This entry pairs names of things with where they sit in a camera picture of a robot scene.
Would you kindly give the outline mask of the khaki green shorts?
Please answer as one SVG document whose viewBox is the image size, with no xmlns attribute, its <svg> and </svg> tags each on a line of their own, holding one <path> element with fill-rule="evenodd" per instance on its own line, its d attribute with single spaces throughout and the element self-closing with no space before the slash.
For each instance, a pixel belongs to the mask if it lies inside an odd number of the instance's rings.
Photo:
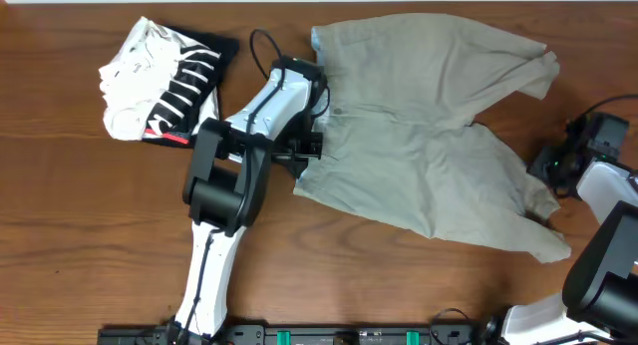
<svg viewBox="0 0 638 345">
<path fill-rule="evenodd" d="M 297 195 L 427 238 L 569 257 L 546 224 L 555 197 L 476 122 L 512 93 L 546 96 L 560 67 L 543 43 L 433 13 L 316 26 L 311 42 L 331 96 Z"/>
</svg>

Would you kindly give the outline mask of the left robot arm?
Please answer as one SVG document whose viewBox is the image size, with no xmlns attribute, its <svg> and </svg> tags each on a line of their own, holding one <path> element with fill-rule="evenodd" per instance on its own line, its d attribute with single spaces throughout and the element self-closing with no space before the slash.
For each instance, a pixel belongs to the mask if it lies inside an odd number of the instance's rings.
<svg viewBox="0 0 638 345">
<path fill-rule="evenodd" d="M 168 343 L 204 343 L 220 330 L 236 250 L 262 208 L 271 167 L 301 177 L 310 160 L 321 158 L 323 135 L 313 129 L 313 110 L 328 93 L 322 67 L 283 56 L 240 112 L 201 124 L 182 192 L 192 256 Z"/>
</svg>

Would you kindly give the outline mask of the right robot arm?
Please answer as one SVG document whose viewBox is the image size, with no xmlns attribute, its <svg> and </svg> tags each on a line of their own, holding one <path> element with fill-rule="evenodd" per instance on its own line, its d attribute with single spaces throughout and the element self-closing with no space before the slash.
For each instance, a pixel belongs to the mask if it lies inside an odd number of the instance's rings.
<svg viewBox="0 0 638 345">
<path fill-rule="evenodd" d="M 595 156 L 576 185 L 599 228 L 559 293 L 508 308 L 490 321 L 482 344 L 637 342 L 637 171 Z"/>
</svg>

